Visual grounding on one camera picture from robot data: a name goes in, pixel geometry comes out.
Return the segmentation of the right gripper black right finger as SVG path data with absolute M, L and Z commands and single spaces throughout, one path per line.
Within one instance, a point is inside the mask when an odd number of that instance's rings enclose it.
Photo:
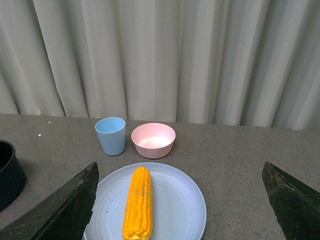
M 266 162 L 262 180 L 277 222 L 287 240 L 320 238 L 320 193 Z

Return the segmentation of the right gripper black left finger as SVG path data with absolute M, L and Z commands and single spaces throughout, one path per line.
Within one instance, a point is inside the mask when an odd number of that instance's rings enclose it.
M 2 240 L 80 240 L 92 217 L 99 180 L 88 165 L 23 216 L 0 231 Z

